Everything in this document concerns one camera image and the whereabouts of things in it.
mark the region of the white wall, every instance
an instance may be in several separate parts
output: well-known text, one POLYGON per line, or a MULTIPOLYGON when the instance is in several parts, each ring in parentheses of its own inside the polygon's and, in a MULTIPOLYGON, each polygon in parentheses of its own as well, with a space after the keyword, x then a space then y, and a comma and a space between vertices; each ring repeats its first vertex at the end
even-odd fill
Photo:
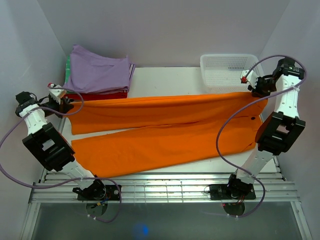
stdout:
MULTIPOLYGON (((298 100, 300 119, 306 128, 292 148, 279 156, 284 176, 296 182, 303 211, 313 239, 320 239, 320 2, 291 0, 260 58, 288 54, 307 68, 307 82, 301 86, 298 100)), ((264 72, 274 70, 277 60, 263 64, 264 72)))
MULTIPOLYGON (((60 82, 66 56, 36 0, 0 0, 0 137, 19 119, 15 95, 30 91, 44 97, 48 82, 60 82)), ((38 181, 41 165, 23 146, 24 124, 7 139, 0 161, 26 183, 38 181)), ((30 189, 0 174, 0 238, 19 239, 30 189)))
POLYGON ((205 53, 259 55, 290 0, 38 0, 73 44, 140 66, 199 66, 205 53))

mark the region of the purple cloth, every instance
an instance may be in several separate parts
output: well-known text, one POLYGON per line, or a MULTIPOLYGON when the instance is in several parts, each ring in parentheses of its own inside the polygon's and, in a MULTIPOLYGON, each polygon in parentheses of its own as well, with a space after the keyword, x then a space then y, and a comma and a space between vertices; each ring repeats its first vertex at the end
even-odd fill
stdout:
POLYGON ((129 58, 108 58, 73 45, 70 77, 64 87, 85 94, 128 92, 135 65, 129 58))

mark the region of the laundry basket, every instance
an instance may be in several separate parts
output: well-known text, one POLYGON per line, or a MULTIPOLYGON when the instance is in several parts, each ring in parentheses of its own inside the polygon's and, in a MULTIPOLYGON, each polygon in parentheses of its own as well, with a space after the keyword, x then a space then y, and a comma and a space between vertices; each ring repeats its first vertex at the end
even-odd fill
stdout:
MULTIPOLYGON (((210 94, 247 92, 248 85, 240 81, 243 70, 250 69, 258 62, 251 54, 205 54, 200 58, 200 68, 205 89, 210 94)), ((254 69, 263 76, 261 65, 254 69)))

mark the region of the black mounting plate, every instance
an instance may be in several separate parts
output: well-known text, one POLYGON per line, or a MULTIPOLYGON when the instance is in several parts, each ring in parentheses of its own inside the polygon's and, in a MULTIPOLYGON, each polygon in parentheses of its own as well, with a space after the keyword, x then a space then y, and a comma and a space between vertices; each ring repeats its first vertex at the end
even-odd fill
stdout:
MULTIPOLYGON (((118 191, 116 185, 105 185, 105 189, 106 189, 106 194, 109 197, 108 201, 119 201, 120 200, 119 193, 115 192, 115 191, 118 191)), ((96 199, 86 199, 79 194, 78 194, 77 200, 79 200, 79 201, 98 201, 96 199)))
MULTIPOLYGON (((237 200, 230 197, 230 194, 227 193, 228 184, 212 184, 209 186, 209 193, 211 200, 237 200)), ((254 200, 256 199, 256 193, 254 187, 252 186, 251 192, 249 192, 244 200, 254 200)))

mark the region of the orange cloth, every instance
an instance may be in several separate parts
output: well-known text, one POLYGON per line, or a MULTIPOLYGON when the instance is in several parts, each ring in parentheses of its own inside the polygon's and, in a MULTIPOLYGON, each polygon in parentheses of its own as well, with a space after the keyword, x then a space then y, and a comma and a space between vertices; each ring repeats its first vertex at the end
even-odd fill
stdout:
MULTIPOLYGON (((249 92, 96 100, 70 116, 72 133, 136 128, 72 141, 77 161, 114 177, 216 157, 215 141, 231 114, 254 101, 249 92)), ((254 148, 267 101, 239 113, 223 130, 225 155, 254 148)), ((75 103, 73 112, 79 109, 75 103)))

